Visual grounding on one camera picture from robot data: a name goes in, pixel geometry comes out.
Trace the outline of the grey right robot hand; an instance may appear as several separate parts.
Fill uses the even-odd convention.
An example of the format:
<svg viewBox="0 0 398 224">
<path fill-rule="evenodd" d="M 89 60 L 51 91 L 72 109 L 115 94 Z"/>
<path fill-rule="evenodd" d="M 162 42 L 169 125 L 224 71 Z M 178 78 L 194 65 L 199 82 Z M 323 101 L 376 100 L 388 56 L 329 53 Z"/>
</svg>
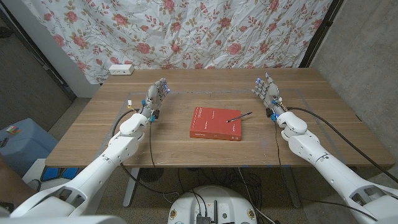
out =
<svg viewBox="0 0 398 224">
<path fill-rule="evenodd" d="M 287 111 L 283 106 L 282 97 L 279 95 L 279 88 L 272 77 L 266 72 L 265 79 L 257 78 L 252 92 L 262 100 L 266 107 L 268 117 L 278 118 Z"/>
</svg>

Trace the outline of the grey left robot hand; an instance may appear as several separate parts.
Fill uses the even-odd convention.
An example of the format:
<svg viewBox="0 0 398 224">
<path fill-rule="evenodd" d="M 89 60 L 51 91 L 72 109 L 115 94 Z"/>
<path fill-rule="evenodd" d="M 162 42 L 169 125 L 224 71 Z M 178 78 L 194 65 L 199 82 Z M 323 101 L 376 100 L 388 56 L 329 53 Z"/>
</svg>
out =
<svg viewBox="0 0 398 224">
<path fill-rule="evenodd" d="M 167 86 L 167 80 L 165 78 L 161 78 L 153 83 L 147 91 L 146 98 L 143 101 L 142 108 L 139 110 L 139 114 L 144 115 L 151 121 L 158 119 L 161 104 L 169 92 L 170 88 Z"/>
</svg>

